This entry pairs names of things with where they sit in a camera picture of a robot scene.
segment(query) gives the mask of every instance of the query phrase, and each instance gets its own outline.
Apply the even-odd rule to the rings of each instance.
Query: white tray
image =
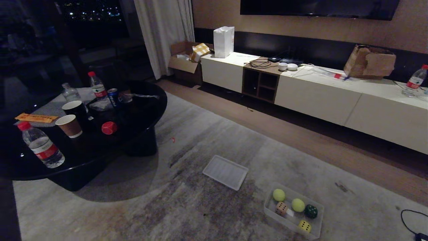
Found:
[[[273,199],[273,191],[275,189],[281,189],[285,192],[285,200],[284,203],[288,206],[289,209],[291,208],[291,202],[295,198],[301,199],[305,205],[311,204],[315,206],[318,209],[318,216],[315,219],[307,218],[303,212],[298,213],[294,212],[294,216],[291,216],[289,214],[286,214],[284,217],[278,215],[275,213],[277,201]],[[294,232],[298,232],[305,236],[309,240],[314,240],[320,237],[321,235],[321,224],[322,224],[322,218],[324,215],[324,206],[299,194],[298,192],[295,192],[279,183],[273,183],[269,193],[267,194],[265,201],[265,214],[269,217],[273,218],[275,221],[279,222],[280,224],[286,226],[287,228],[291,229]],[[305,220],[306,222],[309,222],[309,224],[312,227],[312,230],[310,233],[307,233],[303,231],[301,228],[298,227],[301,220]]]
[[[238,191],[248,173],[248,168],[215,155],[202,173]]]

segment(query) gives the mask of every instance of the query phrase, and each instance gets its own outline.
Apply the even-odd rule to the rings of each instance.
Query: yellow dice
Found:
[[[311,225],[305,220],[300,221],[299,228],[301,228],[303,231],[308,233],[311,232],[311,229],[312,229]]]

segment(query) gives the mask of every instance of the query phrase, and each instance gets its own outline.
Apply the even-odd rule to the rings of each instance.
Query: plastic bag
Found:
[[[109,98],[105,98],[104,100],[99,100],[89,105],[89,108],[96,111],[108,111],[113,109],[113,105],[110,102]]]
[[[336,73],[336,72],[332,72],[332,71],[329,71],[329,70],[326,70],[326,69],[322,69],[322,68],[320,68],[318,66],[315,66],[313,64],[310,64],[309,66],[312,67],[312,69],[310,69],[309,71],[315,72],[315,73],[320,74],[320,75],[324,75],[324,76],[328,76],[328,77],[331,77],[331,78],[340,79],[340,80],[343,80],[343,81],[346,81],[346,80],[355,81],[356,80],[355,78],[351,78],[351,77],[347,76],[346,74]]]

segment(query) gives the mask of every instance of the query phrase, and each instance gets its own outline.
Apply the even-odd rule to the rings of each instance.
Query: wall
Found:
[[[400,0],[392,21],[240,15],[240,0],[193,0],[195,27],[376,45],[428,54],[428,1]]]

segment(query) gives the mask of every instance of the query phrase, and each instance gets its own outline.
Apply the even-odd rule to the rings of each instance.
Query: cabinet drawer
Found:
[[[428,110],[362,94],[346,127],[428,154]]]
[[[242,93],[243,67],[204,58],[201,64],[204,82]]]
[[[275,104],[343,126],[360,96],[355,91],[280,76]]]

